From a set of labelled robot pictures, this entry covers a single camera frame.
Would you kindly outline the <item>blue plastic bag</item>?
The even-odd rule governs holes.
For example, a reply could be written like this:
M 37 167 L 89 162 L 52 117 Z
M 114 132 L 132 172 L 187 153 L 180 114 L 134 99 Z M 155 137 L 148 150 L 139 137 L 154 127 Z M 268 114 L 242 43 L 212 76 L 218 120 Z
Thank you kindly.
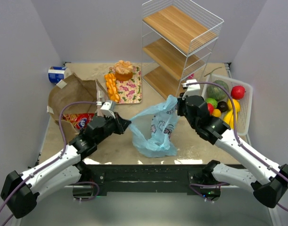
M 152 105 L 130 119 L 132 143 L 142 155 L 149 158 L 177 155 L 177 148 L 171 142 L 179 120 L 177 102 L 176 97 L 169 95 L 166 101 Z

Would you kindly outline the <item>red snack packet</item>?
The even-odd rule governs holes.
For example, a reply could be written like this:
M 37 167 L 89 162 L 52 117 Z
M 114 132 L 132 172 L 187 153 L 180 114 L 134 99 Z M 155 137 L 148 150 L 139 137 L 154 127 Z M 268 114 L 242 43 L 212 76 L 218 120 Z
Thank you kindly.
M 75 129 L 81 130 L 87 126 L 94 115 L 94 113 L 63 114 L 62 119 L 70 122 Z

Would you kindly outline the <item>brown paper grocery bag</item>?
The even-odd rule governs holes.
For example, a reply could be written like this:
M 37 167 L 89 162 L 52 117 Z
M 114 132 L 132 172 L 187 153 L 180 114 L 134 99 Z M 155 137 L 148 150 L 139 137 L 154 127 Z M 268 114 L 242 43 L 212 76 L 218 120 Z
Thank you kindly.
M 82 101 L 97 102 L 108 100 L 107 91 L 103 88 L 98 80 L 82 80 L 75 73 L 61 80 L 49 93 L 47 112 L 54 122 L 62 125 L 62 130 L 69 143 L 79 130 L 73 125 L 60 119 L 60 113 L 67 105 L 79 102 L 67 107 L 64 114 L 95 113 L 99 111 L 96 105 L 82 104 Z

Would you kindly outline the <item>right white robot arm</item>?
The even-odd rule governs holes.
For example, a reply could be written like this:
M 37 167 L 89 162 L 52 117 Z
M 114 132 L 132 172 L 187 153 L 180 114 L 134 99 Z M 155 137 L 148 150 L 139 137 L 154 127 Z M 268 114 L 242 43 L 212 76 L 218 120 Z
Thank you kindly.
M 279 165 L 266 158 L 239 138 L 222 119 L 211 116 L 202 96 L 178 97 L 177 114 L 184 116 L 200 138 L 224 150 L 244 169 L 211 161 L 206 174 L 212 180 L 238 186 L 249 192 L 264 206 L 274 208 L 288 190 L 288 165 Z

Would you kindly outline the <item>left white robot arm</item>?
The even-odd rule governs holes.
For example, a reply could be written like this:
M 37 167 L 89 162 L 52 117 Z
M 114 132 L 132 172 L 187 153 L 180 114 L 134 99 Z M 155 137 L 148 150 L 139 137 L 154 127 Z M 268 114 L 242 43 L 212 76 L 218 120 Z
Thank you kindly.
M 130 120 L 121 118 L 118 113 L 113 117 L 93 117 L 87 127 L 56 155 L 23 173 L 10 172 L 0 194 L 5 205 L 15 218 L 22 218 L 59 186 L 78 183 L 85 167 L 83 159 L 93 154 L 98 144 L 110 135 L 123 134 L 130 124 Z

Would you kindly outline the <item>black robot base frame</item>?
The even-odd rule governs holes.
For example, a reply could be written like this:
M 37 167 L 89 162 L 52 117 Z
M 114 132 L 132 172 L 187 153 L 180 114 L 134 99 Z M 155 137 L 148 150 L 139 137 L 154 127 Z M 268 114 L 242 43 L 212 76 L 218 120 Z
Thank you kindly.
M 77 163 L 80 182 L 92 181 L 100 196 L 108 193 L 186 193 L 191 188 L 207 194 L 225 185 L 217 182 L 210 173 L 216 161 L 194 165 L 87 165 Z

